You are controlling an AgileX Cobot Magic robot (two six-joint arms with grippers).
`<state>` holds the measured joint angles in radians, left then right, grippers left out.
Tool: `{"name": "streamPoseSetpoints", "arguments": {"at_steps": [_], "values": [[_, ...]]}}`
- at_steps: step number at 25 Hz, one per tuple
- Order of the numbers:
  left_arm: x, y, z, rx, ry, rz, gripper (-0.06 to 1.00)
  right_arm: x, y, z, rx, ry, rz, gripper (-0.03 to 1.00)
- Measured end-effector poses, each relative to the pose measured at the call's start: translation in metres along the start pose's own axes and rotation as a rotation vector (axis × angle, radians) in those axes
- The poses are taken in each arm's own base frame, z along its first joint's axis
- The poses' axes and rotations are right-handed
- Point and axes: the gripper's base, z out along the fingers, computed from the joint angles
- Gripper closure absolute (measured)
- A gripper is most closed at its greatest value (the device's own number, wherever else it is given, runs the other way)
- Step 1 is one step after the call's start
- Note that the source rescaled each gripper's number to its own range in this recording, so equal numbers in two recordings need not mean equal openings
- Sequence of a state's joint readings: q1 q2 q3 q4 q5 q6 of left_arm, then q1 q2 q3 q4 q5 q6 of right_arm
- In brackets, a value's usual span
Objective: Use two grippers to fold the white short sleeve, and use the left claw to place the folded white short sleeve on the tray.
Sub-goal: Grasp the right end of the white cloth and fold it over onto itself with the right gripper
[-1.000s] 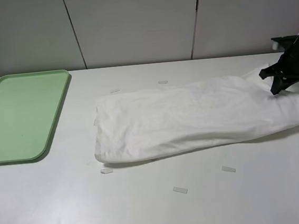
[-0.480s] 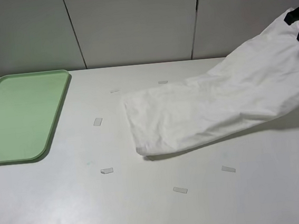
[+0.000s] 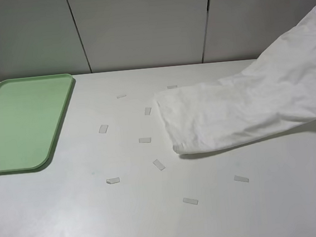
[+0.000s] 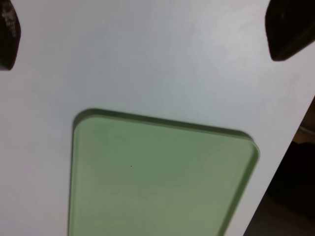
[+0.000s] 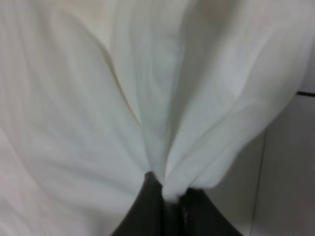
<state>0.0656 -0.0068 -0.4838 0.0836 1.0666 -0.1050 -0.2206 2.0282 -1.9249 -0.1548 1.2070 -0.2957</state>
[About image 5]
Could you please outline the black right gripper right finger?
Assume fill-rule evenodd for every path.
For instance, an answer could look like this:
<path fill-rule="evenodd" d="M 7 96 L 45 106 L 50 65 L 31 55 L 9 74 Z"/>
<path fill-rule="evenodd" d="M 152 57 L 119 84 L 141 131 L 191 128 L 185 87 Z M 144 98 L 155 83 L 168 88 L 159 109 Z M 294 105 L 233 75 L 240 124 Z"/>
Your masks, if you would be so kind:
<path fill-rule="evenodd" d="M 204 190 L 188 189 L 180 198 L 185 236 L 240 236 Z"/>

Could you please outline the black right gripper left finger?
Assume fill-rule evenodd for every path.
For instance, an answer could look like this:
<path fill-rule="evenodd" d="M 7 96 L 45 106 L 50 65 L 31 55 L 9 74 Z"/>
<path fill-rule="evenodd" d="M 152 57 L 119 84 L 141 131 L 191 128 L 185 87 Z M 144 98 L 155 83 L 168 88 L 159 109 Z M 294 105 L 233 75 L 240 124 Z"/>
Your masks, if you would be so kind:
<path fill-rule="evenodd" d="M 153 172 L 147 172 L 143 185 L 113 236 L 163 236 L 162 186 Z"/>

